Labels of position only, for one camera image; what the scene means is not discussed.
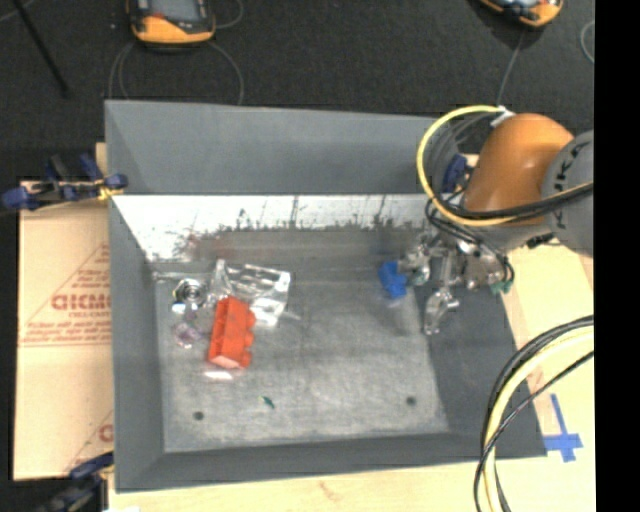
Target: clamp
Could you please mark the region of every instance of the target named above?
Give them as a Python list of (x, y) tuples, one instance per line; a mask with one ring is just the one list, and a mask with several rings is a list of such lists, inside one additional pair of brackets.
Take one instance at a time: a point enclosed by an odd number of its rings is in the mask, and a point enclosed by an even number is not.
[(2, 203), (9, 210), (37, 210), (54, 204), (84, 199), (106, 198), (129, 184), (124, 174), (104, 176), (89, 153), (79, 157), (82, 173), (72, 174), (59, 155), (49, 158), (45, 165), (45, 179), (7, 190)]

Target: blue tape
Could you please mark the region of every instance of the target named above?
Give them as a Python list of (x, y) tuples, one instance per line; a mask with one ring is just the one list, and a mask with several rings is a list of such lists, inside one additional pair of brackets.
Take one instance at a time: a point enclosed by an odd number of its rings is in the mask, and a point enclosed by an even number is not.
[(553, 404), (553, 410), (556, 413), (558, 424), (560, 425), (560, 434), (543, 436), (544, 446), (547, 451), (558, 450), (560, 455), (562, 455), (563, 462), (573, 462), (576, 460), (574, 450), (576, 448), (583, 448), (582, 441), (578, 434), (568, 433), (567, 425), (564, 422), (564, 417), (560, 410), (560, 403), (555, 394), (551, 395), (551, 403)]
[(398, 273), (398, 262), (387, 261), (378, 269), (378, 277), (382, 286), (392, 299), (407, 294), (407, 276)]

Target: wire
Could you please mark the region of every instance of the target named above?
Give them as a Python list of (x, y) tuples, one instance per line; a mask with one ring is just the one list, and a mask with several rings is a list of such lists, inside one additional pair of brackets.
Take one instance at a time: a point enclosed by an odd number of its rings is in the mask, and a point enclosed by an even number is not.
[(242, 21), (242, 18), (244, 18), (244, 3), (242, 2), (242, 0), (236, 0), (236, 3), (238, 4), (238, 8), (240, 9), (238, 16), (236, 16), (236, 18), (234, 20), (231, 20), (229, 23), (218, 25), (216, 27), (216, 30), (224, 30), (226, 28), (235, 27)]
[[(218, 46), (216, 43), (212, 41), (207, 41), (207, 44), (211, 48), (213, 48), (215, 51), (219, 52), (227, 60), (227, 62), (231, 65), (231, 67), (235, 71), (236, 77), (238, 79), (238, 89), (239, 89), (237, 104), (242, 105), (242, 102), (244, 101), (244, 89), (245, 89), (242, 71), (240, 70), (236, 62), (233, 60), (231, 55), (229, 55), (229, 53), (227, 53), (223, 48), (221, 48), (220, 46)], [(118, 86), (120, 88), (120, 91), (122, 92), (122, 95), (124, 96), (125, 99), (130, 98), (129, 93), (127, 92), (127, 89), (124, 86), (124, 63), (127, 60), (127, 57), (129, 56), (129, 54), (131, 53), (131, 49), (133, 48), (133, 45), (134, 45), (133, 41), (125, 44), (122, 47), (122, 49), (118, 52), (115, 59), (113, 60), (113, 63), (111, 64), (111, 69), (109, 71), (109, 83), (107, 87), (108, 98), (113, 97), (113, 82), (114, 82), (116, 73), (118, 75)]]
[(116, 70), (118, 70), (118, 65), (120, 64), (121, 60), (124, 60), (124, 57), (128, 55), (129, 52), (131, 51), (133, 44), (134, 44), (133, 41), (130, 41), (127, 44), (125, 44), (118, 52), (115, 59), (113, 59), (113, 63), (111, 64), (111, 69), (109, 70), (109, 82), (107, 83), (107, 98), (113, 98), (113, 79), (115, 78)]
[(504, 75), (502, 76), (502, 82), (500, 82), (500, 88), (498, 89), (498, 96), (496, 97), (496, 105), (500, 105), (500, 102), (502, 101), (502, 94), (504, 93), (504, 88), (507, 85), (507, 80), (509, 79), (509, 75), (511, 74), (511, 70), (513, 69), (513, 64), (515, 63), (516, 58), (520, 53), (520, 48), (522, 47), (522, 41), (524, 41), (524, 35), (526, 32), (527, 32), (527, 29), (523, 28), (522, 32), (520, 33), (520, 39), (518, 39), (518, 44), (516, 45), (516, 47), (513, 50), (513, 53), (511, 54), (511, 59), (509, 60), (507, 69), (505, 70)]
[(498, 114), (505, 113), (507, 112), (507, 110), (504, 107), (493, 107), (489, 105), (475, 105), (453, 110), (452, 112), (449, 112), (448, 114), (442, 116), (434, 123), (432, 123), (423, 135), (422, 139), (420, 140), (420, 144), (418, 145), (418, 150), (416, 153), (416, 166), (420, 183), (422, 184), (422, 188), (426, 192), (427, 196), (433, 200), (434, 206), (444, 217), (466, 226), (495, 226), (498, 224), (505, 224), (509, 222), (524, 220), (527, 218), (538, 217), (540, 215), (543, 215), (544, 213), (548, 213), (557, 209), (561, 204), (583, 197), (593, 191), (593, 181), (590, 181), (564, 190), (562, 192), (558, 192), (535, 203), (517, 206), (514, 208), (494, 210), (490, 212), (471, 212), (457, 206), (446, 205), (444, 201), (441, 200), (439, 195), (433, 191), (431, 185), (429, 184), (424, 168), (424, 152), (431, 138), (443, 125), (445, 125), (455, 117), (475, 114), (479, 112)]
[[(553, 378), (551, 378), (549, 381), (547, 381), (543, 386), (541, 386), (535, 392), (531, 393), (531, 395), (529, 395), (525, 400), (520, 402), (520, 404), (518, 404), (513, 409), (513, 411), (511, 413), (509, 413), (509, 415), (506, 416), (504, 420), (502, 420), (502, 422), (500, 423), (499, 427), (496, 429), (496, 432), (493, 434), (491, 439), (489, 439), (489, 441), (486, 443), (485, 448), (483, 449), (482, 457), (481, 457), (480, 462), (478, 463), (478, 466), (476, 468), (476, 473), (475, 473), (475, 477), (474, 477), (474, 498), (475, 498), (475, 502), (476, 502), (476, 510), (478, 510), (479, 512), (481, 512), (481, 510), (482, 510), (481, 507), (480, 507), (479, 488), (480, 488), (480, 479), (481, 479), (483, 470), (484, 470), (484, 468), (486, 466), (487, 457), (489, 455), (489, 452), (494, 449), (494, 447), (495, 447), (496, 443), (498, 442), (498, 439), (500, 438), (500, 436), (511, 425), (511, 423), (513, 423), (513, 421), (516, 419), (516, 417), (524, 409), (526, 409), (538, 396), (540, 396), (542, 393), (547, 391), (551, 386), (556, 384), (559, 380), (563, 379), (568, 374), (570, 374), (571, 372), (573, 372), (576, 369), (578, 369), (580, 366), (585, 364), (587, 361), (589, 361), (593, 357), (594, 357), (594, 352), (593, 351), (588, 352), (587, 354), (585, 354), (584, 356), (582, 356), (581, 358), (576, 360), (574, 363), (572, 363), (571, 365), (567, 366), (564, 370), (562, 370), (560, 373), (556, 374)], [(505, 508), (505, 506), (508, 508), (508, 504), (506, 503), (506, 499), (504, 499), (504, 495), (501, 498), (501, 506), (503, 508)]]
[(505, 382), (511, 377), (514, 371), (518, 369), (525, 361), (528, 361), (536, 352), (544, 348), (547, 344), (550, 343), (554, 338), (560, 336), (561, 334), (571, 331), (573, 329), (578, 329), (581, 327), (588, 327), (593, 325), (594, 316), (588, 315), (577, 320), (572, 320), (571, 322), (559, 325), (554, 327), (538, 336), (536, 336), (529, 343), (524, 345), (518, 352), (516, 352), (510, 359), (507, 361), (505, 366), (502, 368), (502, 371), (498, 375), (498, 378), (491, 390), (491, 394), (489, 395), (489, 404), (487, 406), (487, 410), (493, 409), (495, 405), (496, 397), (500, 392), (500, 389), (504, 386)]
[(220, 54), (225, 59), (227, 59), (229, 64), (231, 64), (231, 67), (236, 72), (236, 76), (238, 77), (238, 89), (239, 89), (239, 91), (238, 91), (238, 103), (237, 104), (238, 105), (242, 105), (242, 102), (244, 101), (244, 78), (242, 77), (242, 71), (240, 71), (240, 68), (238, 67), (236, 62), (233, 60), (231, 55), (229, 55), (225, 50), (223, 50), (220, 46), (218, 46), (213, 41), (208, 41), (208, 43), (209, 43), (209, 46), (211, 48), (213, 48), (214, 50), (217, 50), (218, 52), (220, 52)]
[[(23, 7), (26, 9), (28, 8), (33, 2), (35, 2), (36, 0), (29, 0), (28, 2), (26, 2)], [(14, 9), (11, 12), (8, 12), (7, 14), (4, 14), (2, 16), (0, 16), (0, 23), (2, 23), (3, 21), (7, 21), (11, 18), (13, 18), (14, 16), (17, 16), (19, 14), (17, 9)]]
[(596, 59), (587, 50), (587, 47), (586, 47), (585, 42), (584, 42), (584, 38), (585, 38), (585, 35), (587, 34), (587, 31), (591, 27), (595, 27), (595, 25), (596, 25), (596, 20), (591, 20), (584, 27), (582, 27), (582, 30), (580, 31), (580, 48), (582, 48), (582, 52), (584, 53), (585, 57), (589, 60), (589, 62), (591, 62), (591, 64), (595, 64), (596, 63)]
[[(452, 194), (448, 200), (449, 201), (453, 200), (456, 196), (462, 194), (463, 192), (464, 192), (464, 189), (458, 190), (457, 192)], [(472, 233), (471, 231), (466, 230), (457, 224), (453, 224), (452, 222), (446, 221), (444, 219), (439, 219), (436, 216), (436, 211), (431, 209), (431, 205), (432, 205), (432, 201), (431, 199), (429, 199), (427, 201), (427, 206), (425, 208), (425, 214), (426, 214), (427, 220), (431, 224), (433, 224), (440, 231), (448, 233), (449, 235), (451, 235), (457, 240), (461, 240), (469, 244), (474, 244), (474, 245), (477, 245), (478, 247), (486, 247), (487, 249), (489, 249), (489, 251), (493, 253), (494, 257), (502, 264), (502, 268), (504, 270), (504, 277), (502, 278), (501, 281), (503, 283), (513, 283), (516, 277), (516, 271), (511, 265), (511, 263), (509, 263), (509, 259), (507, 258), (507, 256), (502, 254), (501, 251), (493, 247), (491, 244), (484, 242), (480, 237), (478, 237), (476, 234)]]
[[(531, 373), (533, 369), (538, 367), (540, 364), (542, 364), (544, 361), (546, 361), (559, 351), (565, 350), (566, 348), (572, 347), (576, 344), (589, 341), (589, 338), (587, 338), (585, 335), (588, 334), (589, 331), (592, 331), (592, 327), (593, 324), (591, 324), (590, 327), (588, 325), (578, 325), (577, 327), (575, 325), (570, 325), (569, 327), (562, 326), (560, 328), (557, 328), (556, 330), (554, 330), (553, 335), (545, 334), (541, 338), (537, 338), (536, 340), (534, 340), (536, 344), (533, 349), (523, 349), (523, 353), (528, 353), (527, 358), (524, 362), (522, 362), (522, 364), (519, 364), (516, 369), (510, 368), (510, 366), (513, 366), (512, 361), (508, 363), (502, 373), (503, 375), (510, 373), (510, 376), (504, 382), (502, 389), (495, 398), (495, 402), (489, 408), (491, 412), (484, 429), (485, 447), (488, 443), (488, 440), (490, 439), (490, 436), (492, 437), (495, 434), (500, 424), (500, 419), (502, 418), (503, 411), (506, 409), (512, 394), (520, 385), (520, 383), (525, 380), (525, 378)], [(486, 454), (483, 475), (485, 480), (485, 488), (492, 511), (498, 510), (498, 507), (501, 506), (500, 497), (494, 489), (498, 487), (495, 471), (491, 472), (486, 467), (491, 467), (494, 465), (495, 454), (494, 451), (491, 450)]]

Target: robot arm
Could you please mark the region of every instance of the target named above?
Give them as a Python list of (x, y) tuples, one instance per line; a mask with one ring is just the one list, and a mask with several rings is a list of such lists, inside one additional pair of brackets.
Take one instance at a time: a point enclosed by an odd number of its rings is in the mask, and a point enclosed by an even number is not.
[[(465, 120), (458, 126), (465, 130), (499, 116), (473, 166), (452, 149), (468, 138), (447, 124), (461, 112)], [(399, 268), (419, 285), (430, 279), (432, 260), (442, 260), (439, 289), (426, 304), (426, 334), (436, 334), (446, 312), (459, 306), (455, 286), (507, 292), (514, 279), (507, 254), (517, 247), (555, 236), (593, 257), (593, 131), (573, 137), (545, 116), (467, 107), (434, 123), (417, 164), (429, 197), (429, 228)]]

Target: black stand leg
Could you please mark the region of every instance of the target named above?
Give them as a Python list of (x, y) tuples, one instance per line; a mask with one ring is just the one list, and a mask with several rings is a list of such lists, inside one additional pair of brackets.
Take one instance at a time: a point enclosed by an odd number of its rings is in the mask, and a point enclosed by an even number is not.
[(38, 46), (38, 50), (40, 50), (42, 57), (47, 62), (47, 65), (49, 66), (49, 69), (53, 73), (53, 76), (58, 81), (58, 85), (60, 85), (60, 92), (62, 93), (62, 96), (64, 98), (68, 98), (70, 96), (71, 89), (69, 88), (69, 85), (67, 84), (65, 79), (62, 77), (62, 74), (60, 74), (60, 70), (56, 66), (56, 63), (51, 58), (51, 55), (49, 54), (47, 47), (42, 42), (42, 39), (40, 39), (40, 35), (38, 34), (38, 31), (33, 25), (31, 18), (29, 18), (29, 15), (27, 14), (27, 10), (22, 5), (21, 0), (13, 0), (13, 3), (16, 6), (18, 13), (20, 14), (22, 21), (24, 21), (24, 24), (27, 26), (27, 29), (29, 30), (31, 37), (33, 38), (36, 45)]

